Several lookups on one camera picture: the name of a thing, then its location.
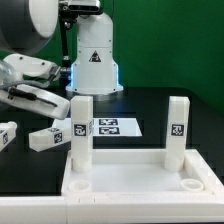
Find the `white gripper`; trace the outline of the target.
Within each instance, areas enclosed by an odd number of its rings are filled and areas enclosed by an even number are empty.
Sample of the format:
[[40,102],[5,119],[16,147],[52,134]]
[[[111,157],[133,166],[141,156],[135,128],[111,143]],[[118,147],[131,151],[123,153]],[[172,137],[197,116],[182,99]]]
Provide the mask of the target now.
[[54,62],[10,54],[0,60],[0,102],[64,120],[70,102],[47,90],[60,73],[61,67]]

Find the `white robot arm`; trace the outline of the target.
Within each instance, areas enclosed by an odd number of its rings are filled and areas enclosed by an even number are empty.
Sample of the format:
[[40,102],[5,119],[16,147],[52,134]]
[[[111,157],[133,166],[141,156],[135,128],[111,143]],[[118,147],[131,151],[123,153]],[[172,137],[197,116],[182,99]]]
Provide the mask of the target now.
[[65,119],[70,102],[46,89],[98,99],[123,90],[113,60],[113,22],[99,0],[0,0],[0,102]]

